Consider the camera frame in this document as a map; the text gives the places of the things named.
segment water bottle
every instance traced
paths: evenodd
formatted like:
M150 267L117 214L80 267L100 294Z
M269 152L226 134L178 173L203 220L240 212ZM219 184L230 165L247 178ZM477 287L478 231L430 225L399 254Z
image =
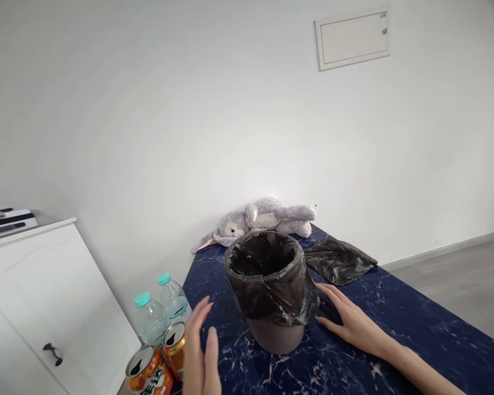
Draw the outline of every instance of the water bottle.
M134 300L137 311L137 330L147 345L158 346L170 322L164 307L150 297L149 292L143 292Z
M159 276L158 283L161 286L159 298L165 306L170 322L175 324L183 321L186 324L192 314L192 309L188 304L183 288L170 278L170 273Z

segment can lid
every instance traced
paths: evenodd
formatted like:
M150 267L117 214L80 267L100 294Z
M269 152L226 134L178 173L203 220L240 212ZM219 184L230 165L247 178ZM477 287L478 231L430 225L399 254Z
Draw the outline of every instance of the can lid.
M136 305L137 308L141 308L147 305L148 302L150 302L151 296L150 292L143 292L140 294L138 297L135 298L133 301Z
M158 283L159 285L165 285L171 280L170 273L165 273L159 276Z
M133 355L126 365L126 377L135 377L148 366L154 355L153 346L143 346Z
M170 325L163 338L163 346L172 347L177 344L185 334L185 323L180 321Z

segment bottle cap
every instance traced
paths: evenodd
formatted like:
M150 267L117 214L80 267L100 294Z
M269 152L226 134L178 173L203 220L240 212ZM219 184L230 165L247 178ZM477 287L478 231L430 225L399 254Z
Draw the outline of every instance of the bottle cap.
M159 285L165 285L170 281L170 273L165 273L159 276L158 283Z
M148 302L150 302L150 292L143 292L133 301L136 304L137 308L141 308L146 306Z

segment gray floor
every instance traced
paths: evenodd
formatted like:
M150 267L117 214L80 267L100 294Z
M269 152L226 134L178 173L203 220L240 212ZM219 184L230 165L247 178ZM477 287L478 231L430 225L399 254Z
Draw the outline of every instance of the gray floor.
M390 272L494 338L494 241Z

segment table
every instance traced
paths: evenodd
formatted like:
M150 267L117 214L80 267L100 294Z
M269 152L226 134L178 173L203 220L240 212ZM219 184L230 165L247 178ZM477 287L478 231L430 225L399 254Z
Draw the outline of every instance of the table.
M313 226L309 238L296 239L307 248L328 236ZM206 295L215 303L201 341L204 346L207 329L215 326L223 394L419 393L391 365L344 342L314 317L295 351L280 356L264 351L235 305L225 277L225 251L218 244L199 251L183 285L191 306ZM325 283L310 272L314 281ZM494 393L492 338L380 267L340 290L464 392ZM336 309L321 299L318 315L338 320Z

